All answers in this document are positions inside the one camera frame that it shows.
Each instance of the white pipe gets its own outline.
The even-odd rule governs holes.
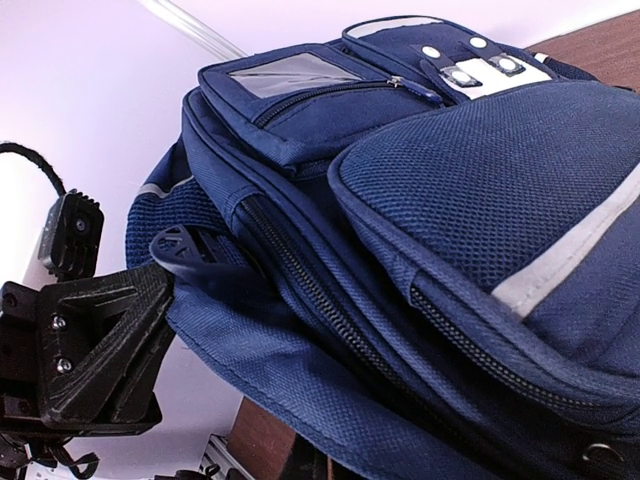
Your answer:
[[[229,40],[170,0],[138,0],[138,2],[222,61],[235,60],[247,56],[246,53]]]

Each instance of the wooden surface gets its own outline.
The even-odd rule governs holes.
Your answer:
[[[296,433],[245,398],[231,430],[227,450],[255,478],[277,480],[295,443]]]
[[[640,92],[640,10],[529,48]]]

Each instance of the zipper pull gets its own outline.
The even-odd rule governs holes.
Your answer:
[[[398,86],[404,87],[411,93],[414,93],[419,97],[424,97],[430,102],[434,102],[437,104],[443,103],[442,97],[436,92],[420,85],[419,83],[407,80],[404,77],[398,77],[397,75],[394,75],[389,80],[387,80],[387,83],[393,85],[395,88],[398,88]]]

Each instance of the zipper track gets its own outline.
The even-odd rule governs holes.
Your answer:
[[[476,365],[489,373],[492,377],[506,384],[521,395],[551,407],[597,407],[596,404],[591,402],[582,402],[543,390],[507,369],[493,357],[487,355],[484,350],[467,337],[467,335],[465,335],[464,332],[451,322],[451,320],[440,313],[433,303],[431,303],[431,301],[429,301],[429,299],[413,285],[411,286],[411,299],[418,310],[440,333],[447,338],[447,340],[454,344]]]
[[[302,263],[303,258],[294,250],[295,242],[282,229],[276,229],[261,206],[253,198],[248,198],[241,203],[244,211],[258,226],[262,238],[268,242],[268,251],[278,256],[278,265],[282,265],[287,273],[300,285],[314,306],[329,320],[333,330],[339,335],[358,360],[370,371],[382,376],[391,386],[403,395],[396,397],[388,395],[385,400],[393,404],[401,403],[403,399],[410,400],[409,408],[404,413],[411,412],[411,417],[417,425],[424,426],[424,417],[437,425],[442,433],[448,434],[459,445],[469,447],[465,437],[449,426],[429,405],[419,397],[402,378],[392,369],[386,360],[376,351],[371,343],[364,337],[362,331],[353,324],[350,317],[339,308],[333,298],[314,280],[315,271],[307,263]]]
[[[389,83],[388,81],[379,81],[379,82],[354,83],[349,85],[336,85],[335,87],[325,87],[325,88],[319,88],[316,90],[311,90],[309,92],[295,95],[287,100],[283,100],[282,102],[277,103],[273,107],[261,113],[258,116],[258,118],[255,119],[253,124],[258,128],[264,128],[269,123],[271,123],[274,119],[282,115],[284,112],[286,112],[290,108],[294,107],[296,104],[300,102],[304,102],[305,100],[309,100],[310,98],[318,97],[320,95],[325,95],[328,93],[336,93],[336,92],[346,92],[349,90],[368,90],[372,88],[393,88],[393,87],[394,85]]]

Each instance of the black cable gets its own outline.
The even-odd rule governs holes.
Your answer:
[[[31,150],[30,148],[24,147],[18,143],[8,142],[0,143],[0,154],[1,153],[15,153],[26,158],[30,162],[35,163],[36,166],[47,176],[59,196],[62,197],[67,193],[64,188],[64,184],[62,183],[62,179],[58,176],[53,167],[49,165],[49,162],[47,162],[44,157],[35,150]]]

